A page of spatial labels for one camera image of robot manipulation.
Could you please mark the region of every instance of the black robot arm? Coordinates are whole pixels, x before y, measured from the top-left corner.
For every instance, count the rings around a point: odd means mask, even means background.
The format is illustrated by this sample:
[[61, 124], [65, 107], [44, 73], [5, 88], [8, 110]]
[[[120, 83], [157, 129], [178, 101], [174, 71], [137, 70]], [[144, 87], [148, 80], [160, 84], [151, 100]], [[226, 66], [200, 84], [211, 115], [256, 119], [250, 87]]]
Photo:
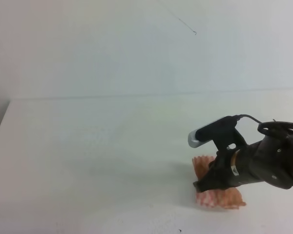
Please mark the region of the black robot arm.
[[[265, 135], [262, 141], [251, 145], [244, 141], [235, 129], [242, 117], [259, 123], [258, 131]], [[248, 115], [227, 116], [188, 137], [193, 148], [211, 140], [218, 149], [217, 157], [209, 164], [208, 173], [193, 183], [198, 192], [262, 181], [283, 189], [293, 186], [293, 123], [261, 123]], [[234, 149], [230, 149], [231, 144], [235, 144]]]

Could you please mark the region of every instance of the wire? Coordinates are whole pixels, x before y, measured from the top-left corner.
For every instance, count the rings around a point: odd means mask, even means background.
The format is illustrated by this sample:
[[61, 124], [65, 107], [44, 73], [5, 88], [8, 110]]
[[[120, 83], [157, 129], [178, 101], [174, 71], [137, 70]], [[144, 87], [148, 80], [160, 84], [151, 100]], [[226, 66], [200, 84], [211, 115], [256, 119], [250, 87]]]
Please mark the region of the wire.
[[255, 119], [254, 117], [252, 117], [250, 115], [238, 115], [238, 116], [239, 116], [239, 118], [243, 118], [243, 117], [250, 118], [250, 119], [254, 120], [256, 123], [259, 123], [259, 124], [262, 123], [261, 121]]

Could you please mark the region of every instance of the sponge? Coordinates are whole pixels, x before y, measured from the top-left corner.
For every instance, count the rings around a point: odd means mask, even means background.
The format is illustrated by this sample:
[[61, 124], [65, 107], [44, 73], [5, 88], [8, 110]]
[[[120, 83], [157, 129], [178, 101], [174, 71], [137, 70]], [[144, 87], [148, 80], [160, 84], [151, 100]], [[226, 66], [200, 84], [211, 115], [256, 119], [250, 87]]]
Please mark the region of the sponge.
[[[213, 156], [198, 156], [192, 159], [195, 174], [200, 180], [209, 170], [209, 163], [214, 161]], [[226, 190], [208, 190], [202, 193], [196, 193], [196, 202], [208, 208], [239, 209], [246, 206], [241, 193], [236, 188]]]

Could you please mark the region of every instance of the white table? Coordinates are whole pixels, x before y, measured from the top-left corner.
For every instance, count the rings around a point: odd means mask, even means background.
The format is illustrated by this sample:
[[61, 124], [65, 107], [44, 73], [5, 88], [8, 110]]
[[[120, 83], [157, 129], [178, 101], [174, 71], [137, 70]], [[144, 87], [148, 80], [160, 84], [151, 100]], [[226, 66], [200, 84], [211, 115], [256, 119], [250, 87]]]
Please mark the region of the white table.
[[[0, 127], [0, 234], [293, 233], [293, 188], [239, 188], [247, 206], [195, 204], [190, 131], [219, 117], [293, 121], [293, 91], [15, 100]], [[262, 139], [248, 119], [238, 129]]]

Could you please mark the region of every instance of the black cable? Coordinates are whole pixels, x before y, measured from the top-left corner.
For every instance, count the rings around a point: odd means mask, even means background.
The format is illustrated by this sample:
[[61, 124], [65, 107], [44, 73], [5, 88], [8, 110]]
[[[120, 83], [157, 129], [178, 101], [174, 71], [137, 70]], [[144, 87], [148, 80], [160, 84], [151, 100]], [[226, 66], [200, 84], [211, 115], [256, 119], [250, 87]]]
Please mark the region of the black cable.
[[261, 121], [255, 119], [254, 117], [250, 116], [250, 115], [238, 115], [239, 116], [239, 119], [243, 118], [243, 117], [247, 117], [247, 118], [250, 118], [252, 120], [254, 120], [256, 123], [262, 123]]

